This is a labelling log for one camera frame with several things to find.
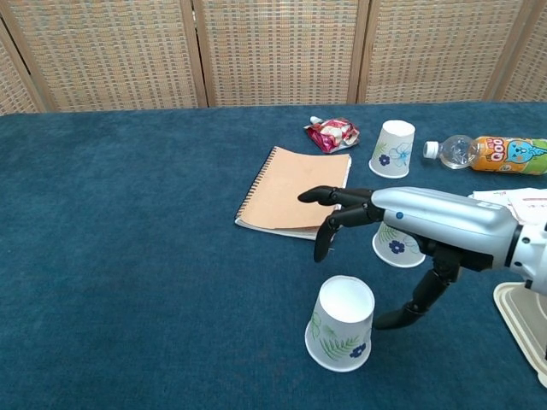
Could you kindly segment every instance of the upside-down paper cup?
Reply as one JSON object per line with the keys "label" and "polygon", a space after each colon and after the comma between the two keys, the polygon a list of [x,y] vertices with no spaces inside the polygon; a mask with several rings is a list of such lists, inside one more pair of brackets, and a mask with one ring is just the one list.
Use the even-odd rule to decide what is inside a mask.
{"label": "upside-down paper cup", "polygon": [[305,333],[309,355],[334,372],[362,366],[371,350],[374,295],[358,278],[334,276],[319,291]]}
{"label": "upside-down paper cup", "polygon": [[373,249],[381,260],[393,267],[417,267],[426,259],[413,237],[384,222],[373,237]]}
{"label": "upside-down paper cup", "polygon": [[409,173],[415,127],[406,121],[389,120],[382,125],[370,169],[384,178],[403,178]]}

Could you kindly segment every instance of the bottle cap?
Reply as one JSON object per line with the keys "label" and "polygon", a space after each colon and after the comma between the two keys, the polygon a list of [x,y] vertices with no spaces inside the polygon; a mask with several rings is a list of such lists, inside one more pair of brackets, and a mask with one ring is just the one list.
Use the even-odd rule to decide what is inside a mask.
{"label": "bottle cap", "polygon": [[438,154],[438,142],[436,141],[427,141],[426,145],[424,145],[424,157],[425,158],[431,158],[434,160],[437,158]]}

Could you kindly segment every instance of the candy package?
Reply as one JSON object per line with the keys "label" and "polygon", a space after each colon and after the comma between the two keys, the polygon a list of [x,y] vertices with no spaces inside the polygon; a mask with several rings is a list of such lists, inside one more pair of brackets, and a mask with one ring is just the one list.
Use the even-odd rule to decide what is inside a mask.
{"label": "candy package", "polygon": [[311,117],[309,121],[312,124],[305,126],[304,130],[321,148],[321,151],[326,154],[359,143],[359,130],[345,118],[322,120],[321,118]]}

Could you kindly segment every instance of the bottle label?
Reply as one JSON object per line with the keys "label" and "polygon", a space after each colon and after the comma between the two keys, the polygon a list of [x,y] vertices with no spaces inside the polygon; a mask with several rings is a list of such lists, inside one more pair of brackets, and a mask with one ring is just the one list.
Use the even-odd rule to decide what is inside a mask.
{"label": "bottle label", "polygon": [[498,173],[547,173],[547,139],[479,137],[477,171]]}

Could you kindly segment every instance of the notebook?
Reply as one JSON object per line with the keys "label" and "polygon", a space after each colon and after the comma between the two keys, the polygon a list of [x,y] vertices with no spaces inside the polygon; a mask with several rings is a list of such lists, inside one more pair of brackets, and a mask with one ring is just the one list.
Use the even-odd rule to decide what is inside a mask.
{"label": "notebook", "polygon": [[319,226],[339,205],[303,203],[298,195],[317,185],[345,187],[351,157],[305,155],[273,147],[236,213],[236,225],[315,240]]}

